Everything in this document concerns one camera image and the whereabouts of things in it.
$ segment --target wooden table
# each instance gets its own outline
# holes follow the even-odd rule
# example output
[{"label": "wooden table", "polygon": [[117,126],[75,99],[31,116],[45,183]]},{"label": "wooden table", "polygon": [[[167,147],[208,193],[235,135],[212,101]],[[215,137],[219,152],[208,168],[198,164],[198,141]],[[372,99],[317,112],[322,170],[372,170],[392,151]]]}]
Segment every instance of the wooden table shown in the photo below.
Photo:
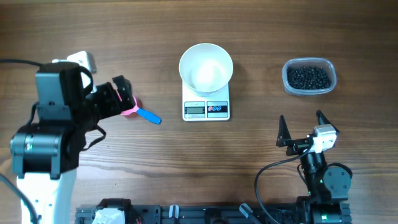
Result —
[{"label": "wooden table", "polygon": [[[275,146],[279,115],[292,137],[302,138],[321,109],[341,131],[327,161],[354,172],[348,201],[354,223],[398,223],[397,10],[396,1],[376,0],[6,4],[0,58],[50,62],[87,50],[96,59],[96,83],[124,75],[144,107],[163,119],[160,126],[140,117],[99,122],[108,135],[80,154],[72,220],[76,207],[110,197],[135,204],[256,203],[257,171],[286,159]],[[182,119],[178,62],[202,42],[222,46],[234,61],[228,122]],[[297,57],[331,60],[336,88],[313,97],[286,94],[282,66]],[[37,100],[36,70],[0,65],[0,170],[13,181],[9,140]],[[262,175],[265,202],[307,194],[297,164]],[[19,199],[4,184],[0,191],[0,223],[19,223]]]}]

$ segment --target scale display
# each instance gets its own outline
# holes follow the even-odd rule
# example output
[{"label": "scale display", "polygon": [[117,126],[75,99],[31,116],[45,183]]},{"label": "scale display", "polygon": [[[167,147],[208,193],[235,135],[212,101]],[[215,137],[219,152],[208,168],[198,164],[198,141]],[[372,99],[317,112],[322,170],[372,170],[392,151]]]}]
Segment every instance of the scale display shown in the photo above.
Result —
[{"label": "scale display", "polygon": [[184,121],[226,121],[229,119],[228,85],[210,96],[198,96],[182,85]]}]

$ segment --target kitchen scale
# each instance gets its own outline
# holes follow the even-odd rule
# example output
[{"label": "kitchen scale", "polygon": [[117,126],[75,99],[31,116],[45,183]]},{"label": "kitchen scale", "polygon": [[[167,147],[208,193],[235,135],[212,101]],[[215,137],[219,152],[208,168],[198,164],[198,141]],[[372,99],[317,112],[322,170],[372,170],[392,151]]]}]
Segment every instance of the kitchen scale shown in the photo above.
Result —
[{"label": "kitchen scale", "polygon": [[179,70],[182,119],[228,120],[231,114],[228,82],[233,74],[233,62],[227,51],[215,44],[196,44],[182,55]]},{"label": "kitchen scale", "polygon": [[198,96],[182,83],[182,119],[184,121],[226,121],[229,119],[228,84],[209,96]]}]

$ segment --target pink spoon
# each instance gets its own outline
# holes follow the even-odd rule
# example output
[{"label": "pink spoon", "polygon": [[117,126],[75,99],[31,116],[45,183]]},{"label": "pink spoon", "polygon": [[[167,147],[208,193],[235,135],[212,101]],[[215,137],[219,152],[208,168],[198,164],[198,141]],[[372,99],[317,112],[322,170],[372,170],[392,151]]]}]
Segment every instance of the pink spoon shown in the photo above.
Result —
[{"label": "pink spoon", "polygon": [[162,119],[160,117],[154,115],[153,113],[151,113],[151,112],[149,112],[147,110],[144,110],[144,109],[141,109],[140,107],[138,107],[138,103],[137,103],[136,97],[133,96],[133,98],[134,98],[134,102],[135,102],[136,105],[132,109],[123,111],[121,113],[121,115],[128,116],[128,115],[130,115],[132,113],[137,113],[140,116],[142,116],[143,118],[147,119],[148,121],[150,121],[150,122],[152,122],[154,124],[161,124]]}]

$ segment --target black cable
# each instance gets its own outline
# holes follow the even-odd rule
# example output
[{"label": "black cable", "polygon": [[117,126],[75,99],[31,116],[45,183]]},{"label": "black cable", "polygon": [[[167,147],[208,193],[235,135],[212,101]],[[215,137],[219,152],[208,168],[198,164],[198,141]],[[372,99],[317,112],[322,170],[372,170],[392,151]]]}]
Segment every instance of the black cable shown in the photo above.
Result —
[{"label": "black cable", "polygon": [[286,163],[286,162],[292,162],[292,161],[294,161],[294,160],[296,160],[296,159],[300,159],[301,157],[306,156],[309,152],[310,152],[310,150],[307,149],[307,151],[305,151],[303,154],[301,154],[301,155],[299,155],[299,156],[296,156],[296,157],[293,157],[293,158],[290,158],[290,159],[286,159],[286,160],[284,160],[284,161],[274,162],[273,164],[266,165],[265,167],[263,167],[263,168],[257,173],[256,178],[254,179],[254,191],[255,191],[255,193],[256,193],[256,198],[257,198],[258,202],[260,203],[260,206],[261,206],[262,210],[264,211],[264,213],[265,213],[274,223],[276,223],[276,224],[280,224],[280,223],[279,223],[277,220],[275,220],[275,218],[273,218],[273,217],[268,213],[267,209],[266,209],[265,206],[262,204],[262,201],[261,201],[261,199],[260,199],[260,194],[259,194],[259,191],[258,191],[258,188],[257,188],[257,183],[258,183],[259,177],[260,177],[261,173],[263,173],[266,169],[268,169],[268,168],[270,168],[270,167],[273,167],[273,166],[280,165],[280,164],[284,164],[284,163]]},{"label": "black cable", "polygon": [[25,126],[29,126],[30,124],[32,124],[33,119],[35,118],[35,112],[36,112],[36,107],[37,105],[39,105],[39,102],[36,102],[32,105],[32,110],[30,111],[30,118],[29,120],[26,122]]},{"label": "black cable", "polygon": [[305,178],[304,178],[303,174],[301,173],[300,166],[302,167],[301,164],[299,164],[299,165],[297,166],[297,172],[298,172],[298,174],[300,175],[300,178],[303,180],[304,184],[306,185],[307,182],[305,181]]},{"label": "black cable", "polygon": [[341,164],[341,163],[339,163],[339,162],[333,162],[333,163],[331,163],[331,164],[328,164],[327,168],[329,168],[329,167],[331,167],[331,166],[337,166],[337,167],[343,168],[343,169],[346,170],[347,173],[349,174],[349,178],[350,178],[350,179],[353,178],[353,171],[352,171],[348,166],[346,166],[346,165],[344,165],[344,164]]},{"label": "black cable", "polygon": [[0,59],[0,63],[25,63],[28,65],[35,65],[35,66],[43,66],[42,63],[39,62],[32,62],[30,60],[23,60],[23,59]]},{"label": "black cable", "polygon": [[94,130],[98,130],[100,133],[102,133],[102,136],[95,139],[94,141],[92,141],[87,148],[82,149],[82,151],[86,151],[87,149],[89,149],[91,146],[94,146],[95,144],[99,143],[100,141],[104,140],[106,137],[106,132],[104,129],[102,129],[100,126],[98,126],[98,124],[94,125]]},{"label": "black cable", "polygon": [[9,179],[3,174],[0,174],[0,180],[4,181],[4,183],[24,202],[25,206],[29,210],[30,213],[30,222],[33,224],[38,224],[39,219],[37,218],[37,213],[35,208],[33,207],[30,200],[22,193],[14,184],[11,183]]}]

